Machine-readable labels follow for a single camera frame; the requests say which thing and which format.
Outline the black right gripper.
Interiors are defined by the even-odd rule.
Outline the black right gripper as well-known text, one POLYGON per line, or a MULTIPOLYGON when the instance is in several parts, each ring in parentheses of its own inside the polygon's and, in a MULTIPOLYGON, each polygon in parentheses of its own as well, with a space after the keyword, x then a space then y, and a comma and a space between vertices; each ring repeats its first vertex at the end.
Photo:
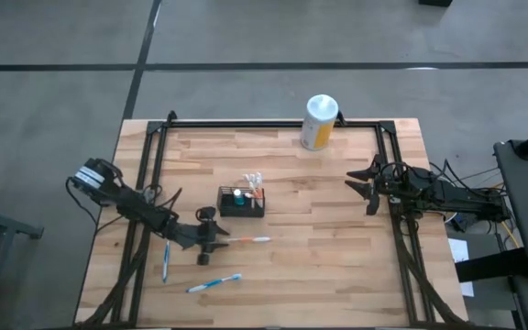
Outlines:
POLYGON ((371 183, 346 180, 345 184, 368 200, 367 215, 378 212, 381 195, 392 195, 401 200, 417 198, 434 182, 434 173, 423 168, 411 167, 404 162, 382 163, 376 156, 365 170, 346 173, 356 180, 371 180, 371 183))

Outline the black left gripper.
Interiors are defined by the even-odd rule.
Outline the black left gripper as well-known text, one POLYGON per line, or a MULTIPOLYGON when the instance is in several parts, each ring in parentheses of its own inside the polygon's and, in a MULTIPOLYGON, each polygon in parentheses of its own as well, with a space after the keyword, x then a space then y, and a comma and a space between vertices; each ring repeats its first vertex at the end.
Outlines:
POLYGON ((216 209, 213 206, 199 208, 195 212, 198 225, 182 224, 179 228, 179 245, 182 249, 198 246, 200 252, 196 263, 206 266, 210 261, 210 254, 219 248, 229 247, 228 243, 215 243, 216 235, 229 236, 215 221, 216 209))

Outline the black wire caddy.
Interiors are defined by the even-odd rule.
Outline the black wire caddy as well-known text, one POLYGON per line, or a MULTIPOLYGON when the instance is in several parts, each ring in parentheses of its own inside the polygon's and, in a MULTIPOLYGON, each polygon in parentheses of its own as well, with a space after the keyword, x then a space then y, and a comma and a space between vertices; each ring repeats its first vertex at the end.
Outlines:
POLYGON ((245 197, 247 191, 248 188, 246 187, 220 186, 217 194, 217 209, 219 210, 220 216, 262 218, 265 215, 266 209, 265 196, 263 209, 258 206, 252 208, 250 199, 245 197), (235 205, 233 196, 233 191, 235 189, 240 189, 244 194, 245 203, 243 205, 235 205))

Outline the blue and white toothbrush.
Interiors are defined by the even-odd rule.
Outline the blue and white toothbrush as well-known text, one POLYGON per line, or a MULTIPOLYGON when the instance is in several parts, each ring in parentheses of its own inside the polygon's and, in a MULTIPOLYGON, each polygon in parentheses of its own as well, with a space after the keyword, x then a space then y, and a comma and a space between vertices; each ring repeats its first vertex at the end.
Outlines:
POLYGON ((168 268, 170 259, 171 242, 169 240, 165 243, 162 263, 162 282, 167 283, 168 281, 168 268))
POLYGON ((229 276, 229 277, 208 281, 208 282, 205 282, 203 284, 191 287, 191 288, 187 289, 185 292, 187 292, 187 293, 200 292, 200 291, 209 289, 211 287, 214 287, 216 285, 222 284, 222 283, 224 283, 226 281, 239 281, 241 279, 242 279, 242 275, 240 273, 237 273, 237 274, 234 274, 234 275, 229 276))

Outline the white wipes canister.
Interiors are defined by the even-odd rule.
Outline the white wipes canister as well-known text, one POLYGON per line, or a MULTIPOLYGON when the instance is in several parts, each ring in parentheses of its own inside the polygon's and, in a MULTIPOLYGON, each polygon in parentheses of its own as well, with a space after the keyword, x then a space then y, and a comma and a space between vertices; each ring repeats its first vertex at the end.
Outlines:
POLYGON ((328 145, 338 112, 339 105, 330 95, 317 94, 308 100, 300 135, 306 149, 319 150, 328 145))

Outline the blue power strip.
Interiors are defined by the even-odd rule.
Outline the blue power strip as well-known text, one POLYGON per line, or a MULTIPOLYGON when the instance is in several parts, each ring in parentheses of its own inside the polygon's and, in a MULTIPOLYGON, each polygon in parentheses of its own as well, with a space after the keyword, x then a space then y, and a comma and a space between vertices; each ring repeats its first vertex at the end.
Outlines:
POLYGON ((465 232, 470 227, 470 215, 465 213, 457 213, 450 221, 452 227, 458 232, 465 232))

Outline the white paper sheet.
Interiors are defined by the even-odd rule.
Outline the white paper sheet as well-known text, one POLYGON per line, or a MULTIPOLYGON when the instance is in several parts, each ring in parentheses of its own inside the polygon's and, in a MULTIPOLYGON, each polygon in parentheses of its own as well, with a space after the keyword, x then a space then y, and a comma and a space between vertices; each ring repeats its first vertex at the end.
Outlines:
MULTIPOLYGON (((465 240, 449 238, 448 244, 455 263, 469 260, 468 243, 465 240)), ((460 290, 465 297, 473 298, 475 296, 473 283, 471 281, 461 282, 460 290)))

